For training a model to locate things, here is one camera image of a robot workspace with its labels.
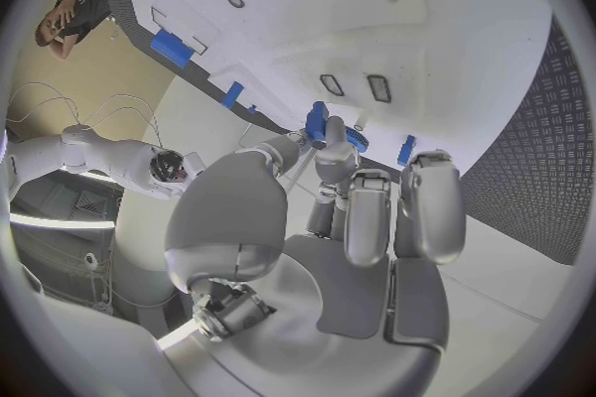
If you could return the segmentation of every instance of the dark shirt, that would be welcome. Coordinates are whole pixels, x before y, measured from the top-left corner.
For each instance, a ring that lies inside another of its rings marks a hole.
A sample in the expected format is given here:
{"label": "dark shirt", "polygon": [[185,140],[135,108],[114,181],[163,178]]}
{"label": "dark shirt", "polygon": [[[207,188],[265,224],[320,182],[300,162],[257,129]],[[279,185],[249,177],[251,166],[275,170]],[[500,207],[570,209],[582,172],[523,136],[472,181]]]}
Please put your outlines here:
{"label": "dark shirt", "polygon": [[[60,5],[62,1],[58,0],[56,6]],[[107,0],[76,0],[73,19],[59,33],[59,36],[64,39],[70,35],[78,35],[76,38],[78,43],[109,14]]]}

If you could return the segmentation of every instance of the hand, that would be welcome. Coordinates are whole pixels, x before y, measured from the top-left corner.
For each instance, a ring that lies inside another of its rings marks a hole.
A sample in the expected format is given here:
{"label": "hand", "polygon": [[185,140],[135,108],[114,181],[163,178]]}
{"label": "hand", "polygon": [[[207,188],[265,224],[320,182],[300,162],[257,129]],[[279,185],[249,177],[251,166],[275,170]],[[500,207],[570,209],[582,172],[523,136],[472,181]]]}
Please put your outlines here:
{"label": "hand", "polygon": [[71,22],[75,16],[75,2],[76,0],[63,0],[54,11],[54,18],[60,18],[61,29]]}

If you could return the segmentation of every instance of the blue block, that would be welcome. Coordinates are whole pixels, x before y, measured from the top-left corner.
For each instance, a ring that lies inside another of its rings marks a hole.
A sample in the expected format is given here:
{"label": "blue block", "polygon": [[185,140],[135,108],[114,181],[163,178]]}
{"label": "blue block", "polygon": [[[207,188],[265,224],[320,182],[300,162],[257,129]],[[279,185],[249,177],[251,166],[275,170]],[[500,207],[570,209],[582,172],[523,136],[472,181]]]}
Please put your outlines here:
{"label": "blue block", "polygon": [[407,162],[409,161],[412,155],[412,151],[414,150],[415,145],[416,138],[414,136],[407,136],[407,139],[402,144],[401,149],[399,150],[397,164],[399,164],[401,167],[407,166]]}
{"label": "blue block", "polygon": [[369,148],[369,140],[356,129],[346,126],[346,135],[348,136],[348,142],[354,144],[358,152],[364,153]]}
{"label": "blue block", "polygon": [[151,48],[179,67],[186,66],[194,53],[194,50],[182,43],[180,38],[165,30],[160,30],[153,37]]}
{"label": "blue block", "polygon": [[234,81],[233,85],[229,87],[229,90],[227,91],[227,94],[225,95],[225,98],[222,101],[223,107],[231,109],[231,107],[235,104],[243,89],[244,86],[242,86],[239,82]]}
{"label": "blue block", "polygon": [[306,116],[306,133],[316,142],[325,142],[325,125],[329,110],[323,101],[317,101]]}

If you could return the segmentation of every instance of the blue object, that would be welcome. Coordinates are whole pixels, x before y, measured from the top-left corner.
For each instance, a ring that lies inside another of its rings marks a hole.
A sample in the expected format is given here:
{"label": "blue object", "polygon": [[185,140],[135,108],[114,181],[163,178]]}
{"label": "blue object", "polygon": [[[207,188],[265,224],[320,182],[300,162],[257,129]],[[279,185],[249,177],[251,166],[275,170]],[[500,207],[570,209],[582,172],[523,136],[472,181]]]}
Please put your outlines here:
{"label": "blue object", "polygon": [[151,48],[179,67],[186,66],[194,53],[194,50],[182,43],[180,38],[165,30],[160,30],[153,37]]}
{"label": "blue object", "polygon": [[358,152],[366,152],[369,148],[369,140],[356,129],[346,126],[346,134],[348,136],[348,142],[354,144],[358,149]]}
{"label": "blue object", "polygon": [[306,116],[306,133],[315,142],[325,142],[325,124],[329,119],[329,109],[323,101],[317,101]]}
{"label": "blue object", "polygon": [[243,89],[244,86],[242,86],[239,82],[234,81],[233,85],[229,87],[229,90],[227,91],[227,94],[225,95],[225,98],[222,101],[223,107],[231,109],[231,107],[235,104]]}
{"label": "blue object", "polygon": [[401,167],[407,166],[407,162],[409,161],[409,158],[412,155],[412,151],[414,150],[415,145],[416,138],[414,136],[407,136],[407,139],[401,145],[401,149],[399,150],[399,156],[397,156],[397,164],[399,164]]}

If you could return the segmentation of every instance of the person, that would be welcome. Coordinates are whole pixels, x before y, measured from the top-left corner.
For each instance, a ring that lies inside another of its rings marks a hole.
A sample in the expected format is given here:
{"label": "person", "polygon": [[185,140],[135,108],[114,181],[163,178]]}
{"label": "person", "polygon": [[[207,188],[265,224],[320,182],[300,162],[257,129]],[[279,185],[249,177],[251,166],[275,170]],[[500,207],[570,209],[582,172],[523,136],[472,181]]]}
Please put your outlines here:
{"label": "person", "polygon": [[65,60],[75,45],[109,14],[107,0],[58,0],[38,25],[36,43],[49,47],[56,58]]}

